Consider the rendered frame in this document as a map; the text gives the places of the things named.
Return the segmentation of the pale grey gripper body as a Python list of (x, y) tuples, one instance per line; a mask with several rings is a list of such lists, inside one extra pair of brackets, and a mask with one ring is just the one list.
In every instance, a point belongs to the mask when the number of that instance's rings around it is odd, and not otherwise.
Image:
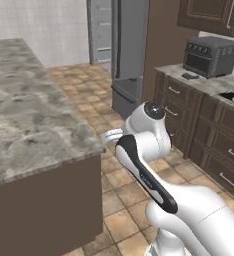
[(109, 131), (105, 132), (102, 135), (102, 142), (104, 144), (111, 143), (111, 142), (116, 142), (122, 136), (123, 136), (123, 130), (121, 128), (112, 129), (112, 130), (109, 130)]

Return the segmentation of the grey fridge freezer drawer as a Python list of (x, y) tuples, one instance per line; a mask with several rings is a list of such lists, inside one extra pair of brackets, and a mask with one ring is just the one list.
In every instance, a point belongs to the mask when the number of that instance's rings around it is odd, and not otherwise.
[(140, 104), (143, 78), (117, 79), (112, 82), (112, 109), (126, 120)]

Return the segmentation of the black digital scale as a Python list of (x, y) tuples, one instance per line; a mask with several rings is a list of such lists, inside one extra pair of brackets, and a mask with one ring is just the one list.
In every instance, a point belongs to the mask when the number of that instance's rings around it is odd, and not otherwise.
[(190, 74), (190, 73), (184, 73), (184, 74), (182, 74), (182, 76), (181, 77), (183, 77), (184, 79), (186, 79), (186, 80), (194, 80), (194, 79), (198, 79), (199, 78), (199, 76), (198, 75), (194, 75), (194, 74)]

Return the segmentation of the grey fridge upper door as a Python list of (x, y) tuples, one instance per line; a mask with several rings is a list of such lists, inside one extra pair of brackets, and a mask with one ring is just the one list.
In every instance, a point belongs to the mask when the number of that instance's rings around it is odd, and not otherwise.
[(149, 0), (122, 0), (122, 35), (120, 78), (116, 75), (117, 55), (117, 1), (111, 0), (112, 6), (112, 56), (111, 68), (113, 79), (138, 78), (143, 74)]

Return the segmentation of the brown island cabinet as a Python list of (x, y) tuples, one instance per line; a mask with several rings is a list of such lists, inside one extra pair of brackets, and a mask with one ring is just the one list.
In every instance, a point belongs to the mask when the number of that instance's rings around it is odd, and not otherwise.
[(0, 256), (63, 256), (102, 232), (99, 156), (0, 185)]

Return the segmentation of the grey panelled room door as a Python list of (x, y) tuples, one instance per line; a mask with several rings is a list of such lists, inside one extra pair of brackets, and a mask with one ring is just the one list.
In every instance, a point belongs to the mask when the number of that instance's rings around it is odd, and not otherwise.
[(91, 64), (111, 66), (111, 0), (86, 0)]

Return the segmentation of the tall brown cabinet panel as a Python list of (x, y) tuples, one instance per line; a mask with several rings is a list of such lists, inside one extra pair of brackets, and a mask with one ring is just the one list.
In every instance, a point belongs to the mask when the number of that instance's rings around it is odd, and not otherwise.
[(141, 101), (155, 97), (155, 67), (183, 62), (187, 39), (198, 30), (177, 25), (180, 0), (150, 0)]

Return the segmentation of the dark grey toaster oven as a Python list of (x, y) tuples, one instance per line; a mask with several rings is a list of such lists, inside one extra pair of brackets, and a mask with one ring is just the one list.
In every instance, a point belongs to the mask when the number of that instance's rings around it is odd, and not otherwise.
[(183, 68), (205, 78), (230, 75), (234, 68), (234, 40), (215, 36), (189, 38)]

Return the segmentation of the brown wall cupboard door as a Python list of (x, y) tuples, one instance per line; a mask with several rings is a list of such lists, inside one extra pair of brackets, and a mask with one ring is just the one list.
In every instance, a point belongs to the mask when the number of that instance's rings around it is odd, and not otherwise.
[(234, 9), (231, 29), (226, 28), (232, 0), (180, 0), (177, 24), (185, 28), (234, 37)]

